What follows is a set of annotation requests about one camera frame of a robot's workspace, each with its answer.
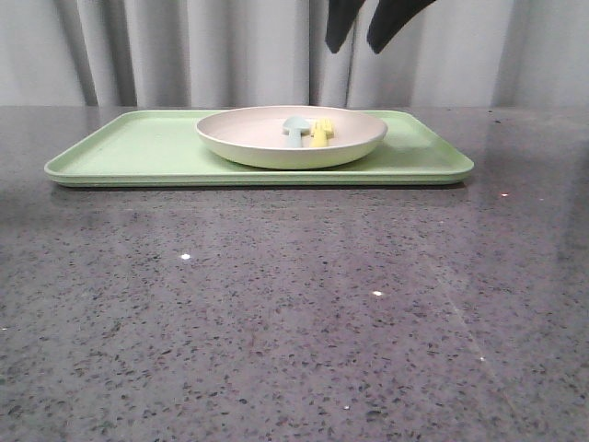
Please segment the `bowl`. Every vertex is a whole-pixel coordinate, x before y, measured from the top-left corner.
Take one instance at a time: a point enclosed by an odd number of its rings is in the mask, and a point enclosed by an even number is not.
[[[288,147],[283,124],[299,115],[311,125],[321,118],[333,123],[326,147]],[[196,122],[206,147],[219,157],[266,169],[320,169],[349,163],[372,152],[387,134],[379,118],[358,110],[320,106],[261,106],[224,110]]]

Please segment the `countertop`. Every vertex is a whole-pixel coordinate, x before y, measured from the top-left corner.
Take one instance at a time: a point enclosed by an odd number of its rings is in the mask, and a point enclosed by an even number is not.
[[[0,108],[0,440],[589,440],[589,110],[405,109],[439,187],[74,190]]]

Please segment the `fork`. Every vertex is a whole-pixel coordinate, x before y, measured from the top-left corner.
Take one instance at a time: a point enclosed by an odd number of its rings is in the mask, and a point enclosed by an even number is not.
[[[328,146],[328,138],[333,136],[333,122],[329,118],[319,118],[313,122],[311,128],[311,147],[326,147]]]

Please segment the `tray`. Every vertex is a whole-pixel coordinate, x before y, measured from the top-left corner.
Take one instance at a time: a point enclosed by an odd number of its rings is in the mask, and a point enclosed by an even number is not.
[[[407,185],[462,181],[474,163],[406,112],[365,110],[388,125],[369,155],[337,167],[272,170],[239,165],[209,151],[195,122],[219,110],[125,113],[45,165],[68,187]]]

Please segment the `light blue spoon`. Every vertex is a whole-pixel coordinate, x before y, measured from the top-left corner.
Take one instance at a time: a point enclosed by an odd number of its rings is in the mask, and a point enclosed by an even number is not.
[[[303,117],[295,115],[284,122],[283,129],[288,134],[286,139],[288,147],[303,147],[302,136],[309,133],[311,124]]]

